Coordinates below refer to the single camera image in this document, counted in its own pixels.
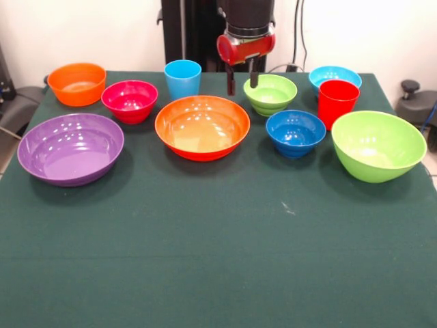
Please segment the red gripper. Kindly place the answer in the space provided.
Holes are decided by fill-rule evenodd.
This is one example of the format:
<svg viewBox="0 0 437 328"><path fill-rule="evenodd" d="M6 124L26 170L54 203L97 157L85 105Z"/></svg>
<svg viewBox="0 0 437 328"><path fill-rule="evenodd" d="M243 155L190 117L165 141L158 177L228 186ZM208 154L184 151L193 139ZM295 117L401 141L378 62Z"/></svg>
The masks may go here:
<svg viewBox="0 0 437 328"><path fill-rule="evenodd" d="M234 69L232 66L243 64L248 59L250 86L257 87L258 84L258 64L259 58L269 54L276 43L274 34L257 39L238 39L230 35L223 34L217 38L216 47L218 54L225 62L225 72L227 73L227 95L235 95Z"/></svg>

